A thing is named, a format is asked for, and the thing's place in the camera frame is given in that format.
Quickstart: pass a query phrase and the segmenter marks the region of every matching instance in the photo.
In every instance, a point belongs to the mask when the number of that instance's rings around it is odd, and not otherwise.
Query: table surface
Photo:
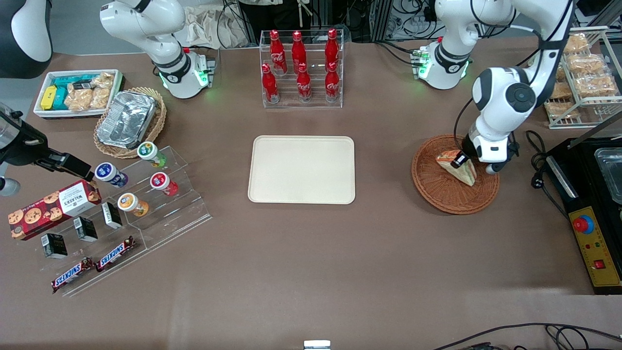
[[[408,43],[418,47],[421,42]],[[8,230],[0,240],[0,345],[16,349],[430,349],[502,324],[555,321],[622,333],[622,298],[594,296],[569,224],[533,189],[534,151],[580,131],[548,130],[537,111],[517,132],[521,157],[503,169],[483,212],[453,216],[415,189],[410,166],[427,138],[451,133],[471,85],[486,67],[512,66],[530,39],[481,40],[460,84],[439,91],[372,44],[349,44],[342,109],[262,107],[256,49],[222,52],[214,88],[173,98],[147,55],[55,55],[54,70],[120,69],[126,87],[164,96],[157,139],[188,162],[214,218],[73,297],[52,295],[34,246]],[[459,127],[466,132],[477,110]],[[96,119],[29,115],[51,147],[90,164],[111,161],[93,144]],[[355,142],[356,199],[347,206],[256,204],[247,198],[259,135],[346,135]],[[133,161],[114,160],[119,168]],[[2,200],[7,215],[74,181],[31,166]],[[601,339],[591,345],[605,344]],[[497,332],[500,344],[551,347],[542,329]]]

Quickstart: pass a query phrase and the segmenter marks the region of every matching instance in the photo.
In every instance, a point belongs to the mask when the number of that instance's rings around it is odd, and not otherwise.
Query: bottle cap
[[[152,159],[157,154],[157,147],[153,142],[145,141],[138,146],[138,156],[146,161]]]
[[[165,189],[170,185],[170,177],[164,173],[155,173],[151,176],[150,183],[154,189]]]
[[[95,177],[97,177],[99,180],[102,180],[103,182],[108,182],[114,179],[116,173],[116,167],[108,162],[101,163],[95,169]]]
[[[119,197],[117,206],[125,212],[131,212],[138,206],[138,198],[133,193],[125,193]]]

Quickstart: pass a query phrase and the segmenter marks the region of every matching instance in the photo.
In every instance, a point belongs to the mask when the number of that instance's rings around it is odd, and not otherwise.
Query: packaged bread
[[[546,101],[544,102],[544,108],[546,109],[547,114],[553,118],[558,119],[563,116],[563,118],[576,118],[581,116],[581,113],[577,109],[570,111],[570,113],[566,114],[566,112],[574,106],[572,102],[557,102],[557,101]]]
[[[92,110],[102,110],[108,106],[108,98],[110,97],[110,89],[96,87],[93,89],[93,99],[90,108]]]
[[[552,100],[566,100],[572,96],[572,90],[568,82],[555,82],[553,93],[550,95]]]
[[[611,75],[577,78],[574,84],[581,97],[612,97],[620,94]]]
[[[604,72],[607,68],[605,57],[593,54],[573,54],[566,57],[568,70],[574,74],[586,75]]]
[[[565,54],[576,54],[581,51],[589,49],[587,38],[584,33],[570,34],[568,36],[568,43],[564,47]]]
[[[477,178],[473,161],[468,159],[456,169],[452,166],[452,161],[458,154],[460,154],[460,151],[457,149],[454,151],[445,151],[436,157],[436,163],[447,170],[451,175],[454,175],[458,180],[472,186],[475,184],[475,179]]]
[[[562,68],[562,66],[558,66],[557,71],[555,72],[555,79],[564,80],[565,78],[566,78],[566,72],[564,72],[564,69]]]
[[[90,87],[77,88],[86,84],[67,84],[65,106],[71,111],[83,111],[90,108],[93,90]]]
[[[101,72],[97,77],[93,78],[92,83],[95,87],[112,89],[114,82],[114,75],[106,72]]]

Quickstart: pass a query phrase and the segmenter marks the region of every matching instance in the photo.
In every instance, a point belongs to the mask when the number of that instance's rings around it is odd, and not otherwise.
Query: control panel
[[[592,279],[592,285],[596,287],[622,285],[592,207],[571,212],[568,217]]]

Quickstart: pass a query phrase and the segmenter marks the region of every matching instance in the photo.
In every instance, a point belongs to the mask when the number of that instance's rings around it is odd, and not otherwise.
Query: wicker basket
[[[421,145],[411,167],[417,190],[430,204],[451,214],[473,214],[488,207],[499,192],[499,174],[487,174],[486,164],[474,161],[477,179],[473,186],[465,184],[436,163],[439,154],[451,149],[456,149],[451,134],[434,136]]]
[[[145,132],[146,137],[143,140],[143,141],[151,141],[151,142],[155,141],[156,140],[155,138],[160,134],[160,131],[162,131],[162,129],[164,128],[164,121],[166,119],[166,106],[164,105],[162,96],[160,95],[160,93],[158,93],[152,88],[137,87],[137,88],[131,88],[127,91],[143,93],[145,95],[149,95],[155,98],[157,102],[157,108],[155,109],[155,115],[151,119],[151,122],[149,123],[149,127],[147,128],[147,131]],[[100,120],[97,122],[97,125],[95,126],[95,132],[93,133],[93,138],[95,139],[95,146],[97,146],[97,149],[100,150],[104,154],[107,154],[109,156],[113,156],[119,159],[131,159],[131,158],[138,157],[135,149],[125,149],[125,148],[120,148],[120,147],[108,146],[107,144],[101,143],[97,139],[97,129],[100,127],[100,125],[106,118],[106,115],[108,115],[108,109],[106,109],[104,114],[101,115]]]

